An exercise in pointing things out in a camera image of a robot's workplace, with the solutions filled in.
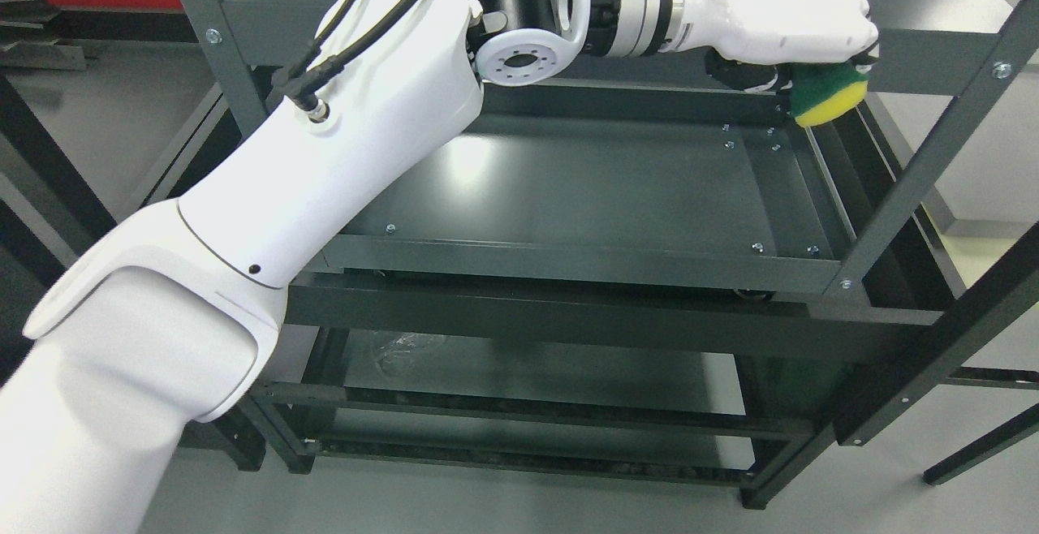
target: black cable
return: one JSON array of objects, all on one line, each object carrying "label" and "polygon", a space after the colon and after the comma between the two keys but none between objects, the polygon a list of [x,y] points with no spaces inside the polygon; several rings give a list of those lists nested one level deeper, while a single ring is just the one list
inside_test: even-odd
[{"label": "black cable", "polygon": [[327,42],[328,37],[332,34],[339,24],[343,23],[346,19],[346,14],[353,8],[353,4],[356,4],[357,0],[345,0],[343,4],[339,6],[338,10],[328,23],[318,32],[317,37],[312,38],[310,45],[308,46],[307,52],[293,64],[286,65],[285,72],[282,73],[284,79],[290,80],[292,78],[298,78],[300,73],[303,73],[309,64],[314,63],[319,54],[321,54],[321,46]]},{"label": "black cable", "polygon": [[307,111],[315,109],[318,106],[317,98],[314,95],[316,90],[320,90],[323,86],[326,86],[335,76],[340,75],[343,69],[346,69],[346,65],[350,64],[350,61],[355,60],[369,47],[375,45],[375,42],[382,38],[390,31],[390,28],[393,28],[394,24],[399,23],[405,14],[414,5],[418,4],[419,1],[400,0],[397,2],[385,16],[382,16],[382,19],[378,23],[375,23],[374,27],[369,28],[361,38],[357,38],[356,42],[346,47],[345,50],[334,54],[334,56],[323,60],[321,63],[315,65],[315,68],[310,69],[300,78],[290,79],[286,85],[288,87],[286,96],[295,102],[300,109],[307,109]]}]

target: mounting hole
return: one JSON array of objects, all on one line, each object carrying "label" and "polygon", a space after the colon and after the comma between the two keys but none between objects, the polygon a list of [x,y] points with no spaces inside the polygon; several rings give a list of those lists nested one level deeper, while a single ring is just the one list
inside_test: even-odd
[{"label": "mounting hole", "polygon": [[563,31],[570,30],[570,20],[574,17],[574,0],[556,0],[559,27]]},{"label": "mounting hole", "polygon": [[505,64],[508,64],[509,68],[527,68],[528,64],[532,64],[534,61],[537,61],[537,57],[531,54],[515,54],[512,57],[508,57],[505,60]]}]

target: green scouring pad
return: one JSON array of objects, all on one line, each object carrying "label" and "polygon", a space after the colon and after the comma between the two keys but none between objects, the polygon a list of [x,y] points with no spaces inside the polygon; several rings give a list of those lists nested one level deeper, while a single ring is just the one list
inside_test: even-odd
[{"label": "green scouring pad", "polygon": [[868,76],[853,63],[792,64],[791,115],[799,127],[818,127],[865,98]]}]

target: yellow sponge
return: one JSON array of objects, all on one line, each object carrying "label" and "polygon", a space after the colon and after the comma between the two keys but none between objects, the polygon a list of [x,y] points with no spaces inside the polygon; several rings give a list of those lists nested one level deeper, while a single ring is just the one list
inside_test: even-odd
[{"label": "yellow sponge", "polygon": [[799,127],[818,127],[855,108],[865,98],[869,78],[853,64],[792,65],[791,115]]}]

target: shelf surface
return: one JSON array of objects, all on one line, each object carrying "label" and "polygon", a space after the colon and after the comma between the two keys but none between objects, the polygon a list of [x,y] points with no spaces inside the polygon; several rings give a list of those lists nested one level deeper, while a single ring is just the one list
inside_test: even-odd
[{"label": "shelf surface", "polygon": [[841,226],[807,139],[748,123],[756,106],[778,116],[772,98],[721,106],[725,131],[716,94],[498,94],[326,246],[330,267],[787,291],[834,275]]}]

